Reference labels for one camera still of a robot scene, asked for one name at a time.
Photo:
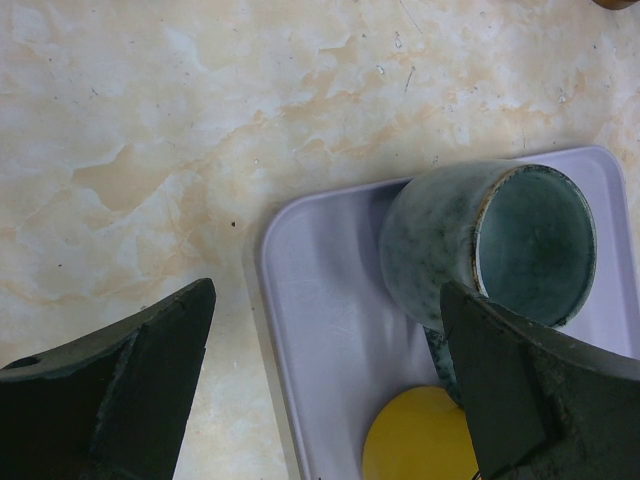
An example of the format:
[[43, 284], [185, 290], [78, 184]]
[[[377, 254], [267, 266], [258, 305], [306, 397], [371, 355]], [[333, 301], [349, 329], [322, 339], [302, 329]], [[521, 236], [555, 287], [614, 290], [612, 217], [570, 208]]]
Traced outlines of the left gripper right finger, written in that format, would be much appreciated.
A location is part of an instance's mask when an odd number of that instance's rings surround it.
[[440, 306], [482, 478], [638, 478], [638, 360], [457, 282]]

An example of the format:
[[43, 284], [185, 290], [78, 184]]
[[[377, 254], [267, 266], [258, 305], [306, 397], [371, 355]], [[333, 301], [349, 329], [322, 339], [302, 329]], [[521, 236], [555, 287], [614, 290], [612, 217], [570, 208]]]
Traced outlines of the yellow mug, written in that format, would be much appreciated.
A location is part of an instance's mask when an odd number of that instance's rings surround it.
[[479, 467], [464, 411], [439, 387], [420, 386], [391, 400], [367, 433], [365, 479], [477, 479]]

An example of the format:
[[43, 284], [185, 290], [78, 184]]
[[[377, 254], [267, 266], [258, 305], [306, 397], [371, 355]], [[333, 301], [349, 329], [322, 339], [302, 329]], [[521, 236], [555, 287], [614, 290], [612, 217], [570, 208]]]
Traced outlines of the dark wooden coaster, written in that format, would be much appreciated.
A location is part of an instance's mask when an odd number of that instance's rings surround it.
[[593, 0], [594, 3], [608, 10], [623, 10], [633, 6], [639, 0]]

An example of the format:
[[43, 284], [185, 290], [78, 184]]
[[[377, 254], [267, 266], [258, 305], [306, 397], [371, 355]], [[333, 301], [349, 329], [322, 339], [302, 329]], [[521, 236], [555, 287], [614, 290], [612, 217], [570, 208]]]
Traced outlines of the grey green mug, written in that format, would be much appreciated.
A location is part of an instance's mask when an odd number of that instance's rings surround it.
[[460, 402], [441, 287], [456, 281], [560, 328], [590, 294], [596, 228], [584, 194], [562, 172], [515, 160], [471, 161], [412, 179], [387, 212], [379, 252], [391, 298], [422, 325], [437, 375]]

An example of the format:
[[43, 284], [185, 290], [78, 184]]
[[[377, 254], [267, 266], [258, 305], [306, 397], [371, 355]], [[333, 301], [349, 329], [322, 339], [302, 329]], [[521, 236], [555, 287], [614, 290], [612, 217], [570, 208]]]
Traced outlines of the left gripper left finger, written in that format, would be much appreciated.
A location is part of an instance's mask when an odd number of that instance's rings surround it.
[[4, 479], [170, 479], [215, 308], [211, 279], [1, 370]]

